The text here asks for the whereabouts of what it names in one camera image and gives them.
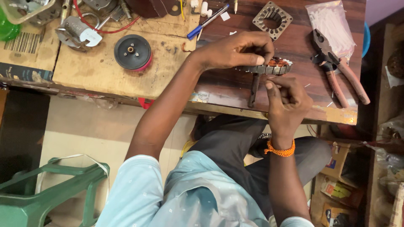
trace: person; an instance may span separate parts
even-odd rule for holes
[[[266,227],[272,214],[281,227],[313,226],[302,184],[331,153],[315,137],[293,140],[313,104],[295,78],[268,76],[267,121],[219,115],[197,127],[198,142],[162,185],[160,152],[202,72],[262,65],[273,56],[265,32],[240,32],[193,51],[139,121],[96,227]],[[258,139],[267,124],[270,140]],[[245,167],[248,152],[265,158]]]

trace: light blue shirt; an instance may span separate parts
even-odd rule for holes
[[[162,187],[158,161],[146,155],[119,168],[97,227],[269,227],[254,199],[199,151],[184,154]],[[291,217],[281,227],[312,227]]]

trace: black pulley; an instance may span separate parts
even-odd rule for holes
[[[125,69],[143,71],[152,62],[149,42],[139,35],[127,35],[115,44],[116,62]]]

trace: blue bucket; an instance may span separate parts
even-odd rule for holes
[[[370,46],[370,30],[368,24],[365,22],[365,31],[363,32],[363,46],[362,46],[362,58],[366,55]]]

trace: blue pen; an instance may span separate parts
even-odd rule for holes
[[[225,12],[228,8],[229,8],[229,3],[227,3],[225,6],[223,6],[223,8],[219,9],[219,11],[215,12],[210,18],[208,18],[207,20],[205,20],[201,25],[197,26],[194,30],[192,30],[192,32],[190,32],[187,35],[187,38],[189,40],[193,39],[196,35],[199,34],[199,32],[202,30],[203,27],[205,27],[206,25],[208,25],[211,21],[213,21],[217,16],[219,16],[220,14],[222,14],[223,12]]]

